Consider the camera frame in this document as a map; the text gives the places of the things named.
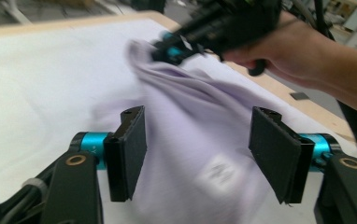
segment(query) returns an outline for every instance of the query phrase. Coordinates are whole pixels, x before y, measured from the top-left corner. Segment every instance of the gray floor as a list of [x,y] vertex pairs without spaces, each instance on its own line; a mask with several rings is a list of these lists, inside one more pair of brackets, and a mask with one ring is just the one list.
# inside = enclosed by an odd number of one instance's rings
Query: gray floor
[[[105,1],[102,7],[98,4],[94,4],[94,6],[89,9],[60,6],[49,3],[46,0],[18,0],[18,8],[31,22],[65,20],[103,14],[125,14],[134,12],[125,4],[118,2],[118,0]],[[184,22],[191,18],[190,13],[196,8],[197,6],[189,3],[188,0],[167,0],[165,16],[177,22]],[[0,25],[12,23],[17,22],[0,7]],[[334,35],[340,43],[345,43],[346,39],[349,37],[347,33],[339,30],[335,31]],[[342,118],[342,113],[340,112],[335,99],[332,97],[322,92],[307,90],[277,77],[275,78],[292,88],[294,91],[306,93],[312,101]]]

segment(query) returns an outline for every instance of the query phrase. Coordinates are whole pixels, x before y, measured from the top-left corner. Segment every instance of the crumpled cloth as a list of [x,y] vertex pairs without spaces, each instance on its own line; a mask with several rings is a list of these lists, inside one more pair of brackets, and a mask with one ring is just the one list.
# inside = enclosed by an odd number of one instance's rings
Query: crumpled cloth
[[143,87],[148,152],[133,204],[147,223],[248,223],[270,187],[248,149],[252,107],[273,100],[244,85],[154,62],[131,42]]

